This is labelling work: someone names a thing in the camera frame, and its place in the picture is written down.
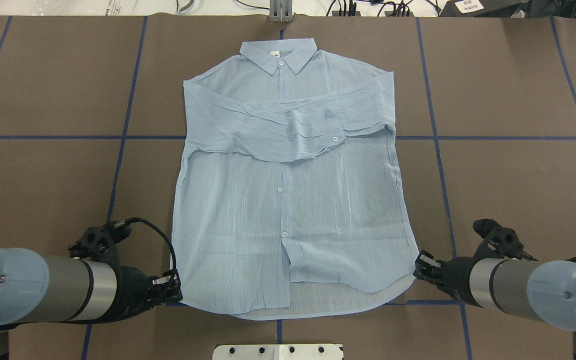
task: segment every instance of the light blue shirt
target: light blue shirt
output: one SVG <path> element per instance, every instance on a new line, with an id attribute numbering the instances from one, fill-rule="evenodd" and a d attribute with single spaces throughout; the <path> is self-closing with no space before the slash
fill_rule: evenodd
<path id="1" fill-rule="evenodd" d="M 418 248 L 393 73 L 313 39 L 253 41 L 183 88 L 183 303 L 294 319 L 368 310 L 409 287 Z"/>

